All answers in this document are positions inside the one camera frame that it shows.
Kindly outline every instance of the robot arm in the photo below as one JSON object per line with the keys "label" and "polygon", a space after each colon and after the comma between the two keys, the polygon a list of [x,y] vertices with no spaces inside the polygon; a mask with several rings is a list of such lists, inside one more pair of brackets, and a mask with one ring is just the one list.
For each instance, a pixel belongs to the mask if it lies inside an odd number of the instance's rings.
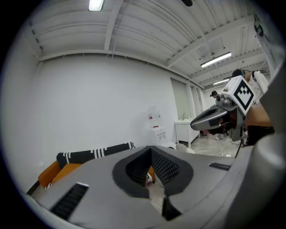
{"label": "robot arm", "polygon": [[191,122],[191,128],[211,134],[228,132],[233,141],[247,137],[243,132],[245,116],[254,102],[254,92],[242,76],[233,77],[215,101]]}

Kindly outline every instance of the ceiling beam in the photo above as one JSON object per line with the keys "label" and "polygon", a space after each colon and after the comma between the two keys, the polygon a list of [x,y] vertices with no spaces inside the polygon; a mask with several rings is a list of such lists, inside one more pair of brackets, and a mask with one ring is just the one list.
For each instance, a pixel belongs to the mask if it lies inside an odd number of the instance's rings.
{"label": "ceiling beam", "polygon": [[43,55],[43,51],[42,51],[38,41],[36,40],[36,38],[32,32],[31,26],[29,25],[28,22],[25,22],[23,25],[23,35],[26,38],[26,41],[29,44],[32,53],[39,60]]}
{"label": "ceiling beam", "polygon": [[228,82],[225,82],[225,83],[222,83],[222,84],[219,84],[219,85],[211,85],[211,86],[205,87],[205,89],[203,89],[203,92],[211,91],[211,90],[213,90],[215,88],[224,87],[227,84],[228,84]]}
{"label": "ceiling beam", "polygon": [[[255,51],[252,51],[252,52],[243,54],[243,55],[236,56],[236,57],[234,57],[234,58],[227,59],[227,60],[225,60],[225,61],[223,61],[223,62],[221,62],[221,63],[216,64],[216,66],[217,66],[218,68],[221,68],[221,67],[223,67],[223,66],[226,66],[226,65],[235,63],[235,62],[237,62],[237,61],[240,61],[240,60],[243,60],[243,59],[246,59],[246,58],[249,58],[249,57],[253,57],[253,56],[256,56],[256,55],[260,55],[260,54],[263,54],[263,51],[262,51],[261,49],[258,49],[258,50],[255,50]],[[206,68],[206,69],[204,69],[204,70],[202,70],[202,71],[200,71],[200,72],[197,72],[197,73],[191,75],[190,78],[193,79],[193,78],[196,78],[196,77],[201,76],[201,75],[203,75],[203,74],[206,74],[206,73],[208,73],[208,72],[211,72],[211,71],[213,71],[213,70],[216,69],[216,66],[213,65],[213,66],[211,66],[211,67],[209,67],[209,68]]]}
{"label": "ceiling beam", "polygon": [[261,65],[261,67],[260,67],[258,70],[260,70],[266,62],[267,62],[267,60],[265,60],[265,61],[263,62],[263,64]]}
{"label": "ceiling beam", "polygon": [[64,25],[57,25],[57,26],[50,26],[49,28],[45,29],[45,30],[41,30],[40,32],[38,33],[35,33],[34,36],[35,38],[43,35],[43,34],[46,34],[46,33],[49,33],[49,32],[52,32],[52,31],[55,31],[55,30],[61,30],[61,29],[65,29],[65,28],[68,28],[68,27],[72,27],[72,26],[82,26],[82,25],[101,25],[101,26],[107,26],[107,23],[102,23],[102,22],[71,22],[71,23],[67,23],[67,24],[64,24]]}
{"label": "ceiling beam", "polygon": [[114,54],[114,55],[120,55],[120,56],[126,56],[126,57],[130,57],[130,58],[133,58],[133,59],[139,59],[139,60],[142,60],[142,61],[145,61],[146,63],[150,63],[150,64],[153,64],[153,65],[156,65],[156,66],[159,66],[161,68],[164,68],[164,69],[167,69],[179,76],[182,76],[184,77],[185,79],[187,79],[189,81],[189,83],[196,87],[196,88],[201,88],[203,89],[202,86],[200,86],[198,83],[194,82],[193,80],[190,79],[189,76],[181,73],[181,72],[178,72],[174,69],[171,69],[171,68],[168,68],[166,65],[162,64],[162,63],[159,63],[155,60],[151,60],[150,57],[143,57],[141,55],[134,55],[134,54],[129,54],[129,53],[124,53],[124,52],[118,52],[118,51],[110,51],[110,50],[100,50],[100,49],[74,49],[74,50],[61,50],[61,51],[58,51],[58,52],[55,52],[55,53],[50,53],[50,54],[46,54],[44,55],[43,57],[40,58],[40,61],[44,61],[44,60],[47,60],[47,59],[51,59],[51,58],[55,58],[55,57],[59,57],[59,56],[64,56],[64,55],[71,55],[71,54],[79,54],[79,53],[104,53],[104,54]]}
{"label": "ceiling beam", "polygon": [[225,79],[225,78],[230,77],[231,74],[232,74],[232,72],[224,73],[224,74],[222,74],[222,75],[220,75],[220,76],[216,76],[216,77],[214,77],[214,78],[211,78],[211,79],[208,79],[208,80],[206,80],[206,81],[200,82],[200,85],[203,86],[203,85],[210,84],[210,83],[215,82],[215,81],[218,81],[218,80],[223,80],[223,79]]}
{"label": "ceiling beam", "polygon": [[194,41],[193,43],[189,44],[186,48],[181,50],[178,54],[174,55],[170,60],[167,61],[167,66],[171,67],[173,64],[175,64],[177,61],[184,58],[186,55],[188,55],[192,50],[196,50],[202,45],[206,43],[206,41],[209,41],[211,39],[214,39],[216,37],[220,37],[221,34],[232,30],[236,28],[240,28],[245,26],[246,24],[253,23],[254,22],[254,16],[249,15],[247,17],[243,17],[241,19],[232,21],[224,26],[219,27],[216,30],[213,30],[212,32],[206,34],[204,37],[199,38],[198,40]]}
{"label": "ceiling beam", "polygon": [[108,21],[108,25],[107,25],[106,35],[105,35],[104,50],[109,50],[112,32],[114,29],[114,25],[115,25],[118,13],[119,13],[120,8],[123,4],[123,1],[124,0],[116,0],[114,5],[113,5],[113,8],[112,8],[112,11],[110,14],[110,18]]}
{"label": "ceiling beam", "polygon": [[[261,67],[261,62],[258,63],[258,64],[255,64],[255,65],[252,65],[252,66],[244,67],[242,69],[248,70],[248,71],[253,71],[253,70],[257,70],[260,67]],[[230,77],[231,75],[232,75],[232,72],[227,72],[227,73],[224,73],[224,74],[222,74],[220,76],[216,76],[216,77],[210,78],[210,79],[208,79],[206,81],[202,81],[202,82],[200,82],[200,85],[203,86],[203,85],[210,84],[210,83],[218,81],[218,80],[223,80],[225,78]]]}

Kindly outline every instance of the couch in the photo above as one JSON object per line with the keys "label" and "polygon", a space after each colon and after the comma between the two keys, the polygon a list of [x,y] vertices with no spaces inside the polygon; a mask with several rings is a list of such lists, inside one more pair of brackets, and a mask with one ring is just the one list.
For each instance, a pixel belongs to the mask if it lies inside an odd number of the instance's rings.
{"label": "couch", "polygon": [[[59,153],[56,157],[57,160],[39,175],[39,183],[43,188],[47,189],[89,160],[100,159],[131,148],[135,148],[133,142],[81,152]],[[147,180],[155,181],[152,167],[148,171]]]}

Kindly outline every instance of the white ceiling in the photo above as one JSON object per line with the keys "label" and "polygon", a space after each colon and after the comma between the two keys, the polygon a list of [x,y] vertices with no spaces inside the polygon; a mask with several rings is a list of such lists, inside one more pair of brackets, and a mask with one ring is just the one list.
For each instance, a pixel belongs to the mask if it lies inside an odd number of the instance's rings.
{"label": "white ceiling", "polygon": [[[246,0],[193,0],[191,7],[181,0],[105,0],[99,12],[88,4],[47,0],[30,16],[27,34],[39,60],[114,53],[166,68],[205,89],[237,68],[269,69]],[[200,66],[229,51],[231,58]]]}

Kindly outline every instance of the sink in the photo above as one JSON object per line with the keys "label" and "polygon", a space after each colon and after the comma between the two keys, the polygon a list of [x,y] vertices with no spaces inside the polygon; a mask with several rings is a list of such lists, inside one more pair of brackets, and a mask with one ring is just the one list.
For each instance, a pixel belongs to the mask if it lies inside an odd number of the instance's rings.
{"label": "sink", "polygon": [[189,118],[189,119],[180,119],[178,121],[175,121],[175,124],[190,124],[191,121],[193,120],[194,118]]}

